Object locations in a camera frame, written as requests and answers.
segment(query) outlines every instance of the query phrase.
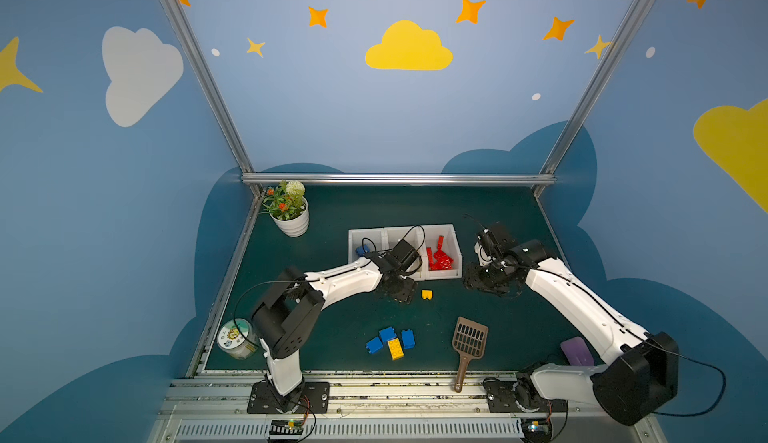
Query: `robotic arm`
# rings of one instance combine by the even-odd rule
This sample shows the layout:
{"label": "robotic arm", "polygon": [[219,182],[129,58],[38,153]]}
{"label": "robotic arm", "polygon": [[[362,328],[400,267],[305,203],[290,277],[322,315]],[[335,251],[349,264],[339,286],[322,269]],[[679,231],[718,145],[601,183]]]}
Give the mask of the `robotic arm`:
{"label": "robotic arm", "polygon": [[[651,335],[579,281],[537,240],[522,245],[496,223],[478,233],[479,263],[465,271],[464,285],[504,295],[524,285],[546,298],[592,344],[604,361],[598,366],[547,364],[518,374],[516,397],[524,411],[544,400],[566,399],[600,405],[613,419],[634,425],[677,394],[677,344],[665,333]],[[392,250],[370,252],[348,265],[321,272],[287,269],[250,314],[264,348],[267,378],[284,412],[295,409],[304,380],[299,350],[320,312],[351,295],[382,289],[410,303],[416,282],[408,276],[421,264],[406,240]]]}

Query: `yellow cloud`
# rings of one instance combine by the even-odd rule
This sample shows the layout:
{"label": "yellow cloud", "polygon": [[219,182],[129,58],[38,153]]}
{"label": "yellow cloud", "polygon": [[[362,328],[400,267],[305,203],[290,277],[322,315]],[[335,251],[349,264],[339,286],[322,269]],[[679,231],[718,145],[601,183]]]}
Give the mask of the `yellow cloud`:
{"label": "yellow cloud", "polygon": [[391,25],[381,44],[366,53],[366,63],[377,70],[442,70],[451,61],[453,53],[443,47],[437,33],[407,20]]}
{"label": "yellow cloud", "polygon": [[718,106],[707,111],[696,121],[694,138],[768,212],[768,100],[751,110]]}

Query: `flower pot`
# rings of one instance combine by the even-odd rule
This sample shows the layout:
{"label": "flower pot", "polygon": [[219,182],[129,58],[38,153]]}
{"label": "flower pot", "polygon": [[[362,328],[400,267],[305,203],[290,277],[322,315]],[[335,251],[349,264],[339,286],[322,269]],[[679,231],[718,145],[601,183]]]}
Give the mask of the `flower pot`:
{"label": "flower pot", "polygon": [[304,208],[304,212],[298,217],[289,219],[288,221],[280,221],[270,215],[270,218],[272,218],[277,227],[283,230],[283,233],[289,237],[301,237],[310,227],[310,204],[306,201],[306,198],[302,197],[302,199],[304,200],[306,208]]}

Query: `brown slotted scoop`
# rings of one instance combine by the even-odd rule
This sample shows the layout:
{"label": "brown slotted scoop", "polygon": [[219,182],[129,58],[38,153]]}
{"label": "brown slotted scoop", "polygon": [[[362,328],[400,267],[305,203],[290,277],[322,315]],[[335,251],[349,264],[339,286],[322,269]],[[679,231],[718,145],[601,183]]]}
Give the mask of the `brown slotted scoop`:
{"label": "brown slotted scoop", "polygon": [[462,392],[464,374],[467,372],[469,360],[482,358],[485,354],[485,340],[488,339],[488,326],[473,322],[471,319],[458,317],[456,331],[453,332],[453,349],[462,357],[458,363],[458,373],[453,390]]}

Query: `dark green mat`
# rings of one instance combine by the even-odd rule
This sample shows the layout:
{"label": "dark green mat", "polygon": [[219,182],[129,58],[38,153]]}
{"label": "dark green mat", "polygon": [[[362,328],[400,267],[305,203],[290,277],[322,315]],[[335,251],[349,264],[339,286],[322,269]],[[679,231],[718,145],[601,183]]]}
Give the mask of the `dark green mat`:
{"label": "dark green mat", "polygon": [[[309,186],[310,229],[298,238],[285,236],[267,215],[256,220],[235,281],[224,321],[232,319],[235,301],[250,286],[275,278],[288,265],[319,271],[347,263],[347,230],[451,223],[465,262],[474,260],[478,226],[462,218],[469,213],[486,225],[501,221],[519,241],[554,240],[528,188],[323,187]],[[421,289],[434,291],[421,299]],[[263,292],[255,289],[240,304],[244,317]],[[470,370],[523,369],[537,360],[566,364],[560,342],[578,335],[576,328],[546,300],[526,288],[516,299],[464,289],[457,279],[418,282],[410,305],[375,293],[354,295],[322,311],[309,341],[301,349],[304,370],[453,370],[458,354],[451,347],[456,318],[488,326],[485,357]],[[369,355],[366,342],[380,329],[394,326],[398,335],[412,329],[416,347],[392,361],[384,348]],[[214,346],[207,369],[264,369],[260,352],[235,360]]]}

